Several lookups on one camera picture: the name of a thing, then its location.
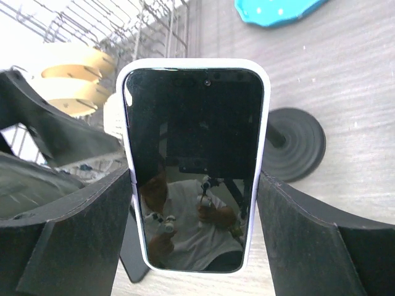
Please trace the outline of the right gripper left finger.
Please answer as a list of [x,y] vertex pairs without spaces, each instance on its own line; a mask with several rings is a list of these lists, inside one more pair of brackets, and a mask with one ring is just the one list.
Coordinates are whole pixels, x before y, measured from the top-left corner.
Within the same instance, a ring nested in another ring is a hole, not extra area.
[[110,295],[131,201],[125,167],[91,184],[60,171],[122,152],[119,141],[1,72],[1,127],[27,127],[46,166],[1,142],[1,294]]

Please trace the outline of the black phone stand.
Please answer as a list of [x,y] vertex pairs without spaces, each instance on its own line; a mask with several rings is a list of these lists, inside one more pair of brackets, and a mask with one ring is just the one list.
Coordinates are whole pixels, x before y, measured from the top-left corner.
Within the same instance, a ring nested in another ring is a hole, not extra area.
[[326,136],[308,112],[280,108],[269,112],[262,169],[287,183],[311,174],[321,163]]

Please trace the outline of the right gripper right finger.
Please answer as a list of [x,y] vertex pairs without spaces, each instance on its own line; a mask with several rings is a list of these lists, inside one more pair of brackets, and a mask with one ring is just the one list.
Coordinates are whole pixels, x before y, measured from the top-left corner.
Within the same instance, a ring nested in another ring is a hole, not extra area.
[[277,295],[393,295],[394,226],[262,173],[257,206]]

